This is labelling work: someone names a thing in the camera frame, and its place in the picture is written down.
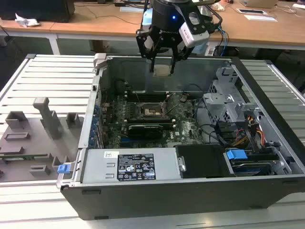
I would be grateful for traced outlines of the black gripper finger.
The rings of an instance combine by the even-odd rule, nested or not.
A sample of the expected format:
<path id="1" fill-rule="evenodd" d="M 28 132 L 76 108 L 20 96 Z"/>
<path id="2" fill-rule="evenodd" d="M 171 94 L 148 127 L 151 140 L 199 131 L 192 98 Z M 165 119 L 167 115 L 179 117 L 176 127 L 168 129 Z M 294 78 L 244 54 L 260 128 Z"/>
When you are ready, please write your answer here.
<path id="1" fill-rule="evenodd" d="M 190 56 L 191 52 L 193 51 L 194 47 L 188 48 L 184 46 L 182 50 L 178 50 L 178 46 L 172 47 L 172 58 L 171 58 L 171 71 L 170 73 L 174 73 L 175 65 L 176 62 L 181 61 L 181 60 L 187 60 L 188 57 Z"/>
<path id="2" fill-rule="evenodd" d="M 150 60 L 150 72 L 154 72 L 155 58 L 157 55 L 157 45 L 158 45 L 158 33 L 157 28 L 150 26 L 147 31 L 137 30 L 136 31 L 136 41 L 140 54 L 143 58 Z"/>

